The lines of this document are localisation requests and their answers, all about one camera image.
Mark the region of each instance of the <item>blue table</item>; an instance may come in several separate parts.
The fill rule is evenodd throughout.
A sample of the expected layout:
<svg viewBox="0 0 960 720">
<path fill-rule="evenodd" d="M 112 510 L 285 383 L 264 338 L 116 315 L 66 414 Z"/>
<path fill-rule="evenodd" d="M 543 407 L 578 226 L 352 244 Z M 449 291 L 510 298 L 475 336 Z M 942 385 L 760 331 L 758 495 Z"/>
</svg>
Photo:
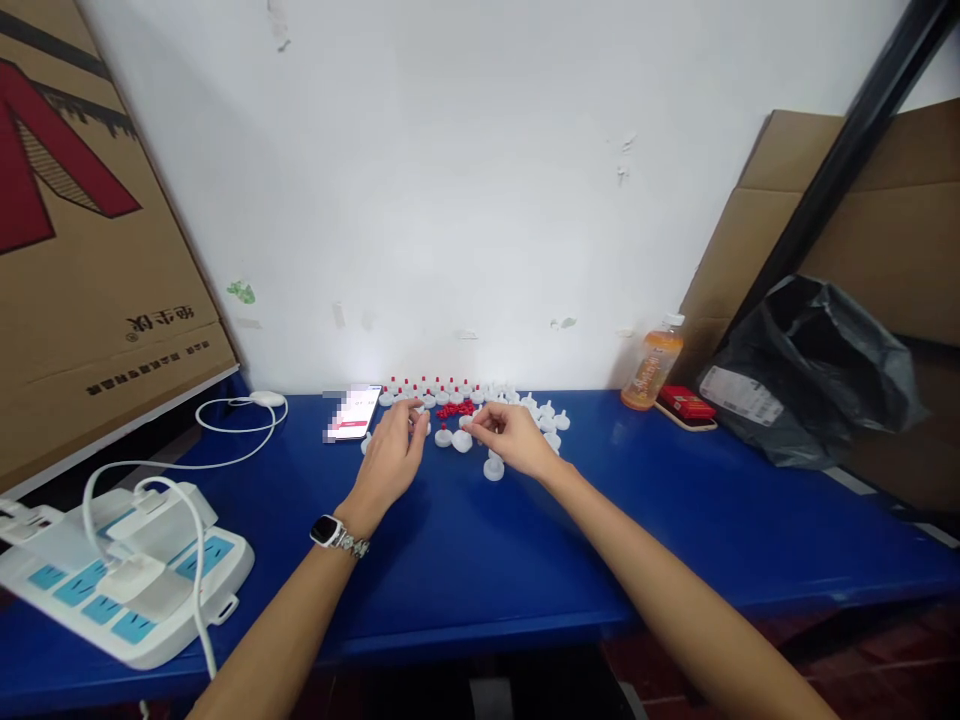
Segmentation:
<svg viewBox="0 0 960 720">
<path fill-rule="evenodd" d="M 656 411 L 624 408 L 615 392 L 537 397 L 572 419 L 561 455 L 749 616 L 960 589 L 957 556 L 822 473 L 771 467 L 723 430 L 684 432 Z M 346 495 L 360 467 L 358 443 L 320 442 L 334 402 L 292 397 L 288 420 L 253 459 L 168 473 L 197 483 L 219 524 L 256 552 L 239 608 L 211 627 L 221 663 L 311 547 L 313 521 Z M 228 424 L 254 427 L 265 415 L 245 407 Z M 208 433 L 183 462 L 239 457 L 257 442 Z M 416 481 L 350 581 L 319 664 L 596 641 L 638 624 L 553 499 L 510 469 L 488 482 L 485 457 L 476 445 L 464 456 L 428 439 Z M 136 672 L 24 603 L 0 613 L 0 637 L 4 715 L 195 695 L 206 684 L 196 642 L 167 665 Z"/>
</svg>

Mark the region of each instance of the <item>power strip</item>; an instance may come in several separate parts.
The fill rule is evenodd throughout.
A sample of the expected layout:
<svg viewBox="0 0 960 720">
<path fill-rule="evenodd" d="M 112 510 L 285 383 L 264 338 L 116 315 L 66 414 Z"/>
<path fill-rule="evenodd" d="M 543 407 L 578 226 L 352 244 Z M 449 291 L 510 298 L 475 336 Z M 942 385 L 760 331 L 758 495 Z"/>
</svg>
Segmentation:
<svg viewBox="0 0 960 720">
<path fill-rule="evenodd" d="M 115 489 L 93 500 L 97 534 L 109 542 L 110 525 L 133 512 L 129 490 Z M 66 513 L 81 524 L 81 508 Z M 195 576 L 196 542 L 189 542 L 168 564 L 191 582 Z M 236 610 L 236 592 L 253 567 L 253 549 L 239 535 L 216 526 L 204 542 L 201 610 L 212 625 L 225 622 Z M 0 585 L 88 642 L 136 670 L 150 670 L 176 657 L 197 637 L 188 600 L 161 623 L 127 610 L 97 592 L 106 572 L 97 560 L 79 572 L 67 573 L 31 553 L 11 547 L 0 556 Z"/>
</svg>

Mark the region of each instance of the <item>watch face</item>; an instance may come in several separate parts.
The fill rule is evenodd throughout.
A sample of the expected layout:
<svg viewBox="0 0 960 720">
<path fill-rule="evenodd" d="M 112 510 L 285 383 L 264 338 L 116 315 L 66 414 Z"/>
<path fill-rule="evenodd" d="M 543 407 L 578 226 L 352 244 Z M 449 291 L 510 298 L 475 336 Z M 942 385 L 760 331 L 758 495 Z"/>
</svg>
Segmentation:
<svg viewBox="0 0 960 720">
<path fill-rule="evenodd" d="M 310 536 L 319 543 L 328 543 L 333 539 L 337 527 L 338 523 L 334 518 L 324 515 L 314 523 Z"/>
</svg>

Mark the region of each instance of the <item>black metal pole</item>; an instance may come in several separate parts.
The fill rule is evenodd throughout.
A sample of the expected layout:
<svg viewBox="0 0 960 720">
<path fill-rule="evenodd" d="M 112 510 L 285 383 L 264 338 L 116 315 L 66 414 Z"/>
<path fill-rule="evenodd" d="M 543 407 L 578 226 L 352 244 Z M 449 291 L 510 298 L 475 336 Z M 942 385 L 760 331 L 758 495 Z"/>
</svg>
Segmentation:
<svg viewBox="0 0 960 720">
<path fill-rule="evenodd" d="M 957 0 L 912 0 L 904 11 L 853 101 L 833 147 L 737 310 L 721 345 L 774 285 L 800 268 L 958 17 Z"/>
</svg>

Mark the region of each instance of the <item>floor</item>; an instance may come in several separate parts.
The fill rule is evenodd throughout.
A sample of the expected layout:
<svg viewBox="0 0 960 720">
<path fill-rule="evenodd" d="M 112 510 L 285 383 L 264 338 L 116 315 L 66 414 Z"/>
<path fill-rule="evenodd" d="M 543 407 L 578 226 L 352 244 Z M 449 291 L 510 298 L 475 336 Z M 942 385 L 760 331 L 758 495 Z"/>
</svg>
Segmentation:
<svg viewBox="0 0 960 720">
<path fill-rule="evenodd" d="M 774 644 L 820 618 L 757 623 Z M 649 634 L 604 645 L 621 681 L 631 683 L 650 720 L 722 717 L 691 707 L 684 679 Z M 940 720 L 960 717 L 960 604 L 942 606 L 807 667 L 799 668 L 843 720 Z"/>
</svg>

